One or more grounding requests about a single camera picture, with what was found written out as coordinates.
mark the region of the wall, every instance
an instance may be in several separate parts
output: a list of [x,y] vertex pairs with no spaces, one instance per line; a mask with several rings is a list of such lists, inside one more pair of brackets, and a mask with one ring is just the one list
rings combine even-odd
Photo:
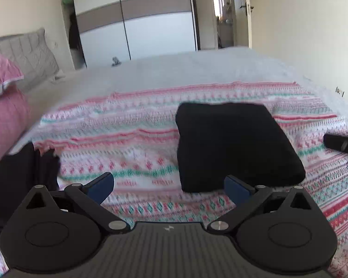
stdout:
[[200,49],[217,49],[216,21],[213,0],[196,0]]
[[0,36],[45,28],[45,38],[59,67],[73,70],[61,0],[0,0]]
[[348,100],[348,0],[251,0],[253,49]]

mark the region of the bed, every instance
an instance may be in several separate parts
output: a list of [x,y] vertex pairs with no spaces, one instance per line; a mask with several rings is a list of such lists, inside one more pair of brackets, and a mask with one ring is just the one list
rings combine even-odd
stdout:
[[[130,224],[207,225],[234,208],[221,191],[181,191],[175,112],[183,101],[264,104],[305,166],[301,185],[338,236],[329,270],[348,277],[348,156],[322,143],[327,131],[348,135],[348,105],[293,68],[233,47],[84,69],[56,83],[48,79],[27,97],[32,124],[11,153],[28,141],[41,150],[54,147],[61,188],[112,172],[115,189],[102,205]],[[6,270],[0,254],[0,275]]]

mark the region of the patterned blanket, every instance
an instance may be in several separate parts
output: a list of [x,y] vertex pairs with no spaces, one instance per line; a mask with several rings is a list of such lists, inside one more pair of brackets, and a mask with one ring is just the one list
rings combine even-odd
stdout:
[[[115,189],[102,205],[131,225],[135,221],[206,225],[235,206],[222,192],[190,195],[180,189],[175,113],[183,101],[253,102],[268,108],[305,166],[301,185],[338,236],[329,270],[338,278],[348,277],[348,156],[325,149],[322,143],[325,132],[348,135],[348,127],[343,117],[296,83],[234,82],[113,93],[43,116],[32,141],[41,150],[56,149],[62,189],[112,172]],[[0,254],[0,275],[6,270]]]

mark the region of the open door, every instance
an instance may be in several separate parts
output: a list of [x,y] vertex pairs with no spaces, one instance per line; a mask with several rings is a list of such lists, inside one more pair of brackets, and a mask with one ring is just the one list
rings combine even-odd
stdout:
[[251,11],[250,0],[232,0],[235,8],[232,12],[233,18],[233,37],[236,46],[246,46],[251,48]]

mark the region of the sliding wardrobe door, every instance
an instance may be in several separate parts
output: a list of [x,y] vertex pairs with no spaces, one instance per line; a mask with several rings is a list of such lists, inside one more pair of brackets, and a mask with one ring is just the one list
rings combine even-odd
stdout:
[[87,67],[129,60],[120,0],[74,0]]
[[195,51],[191,0],[121,0],[131,59]]

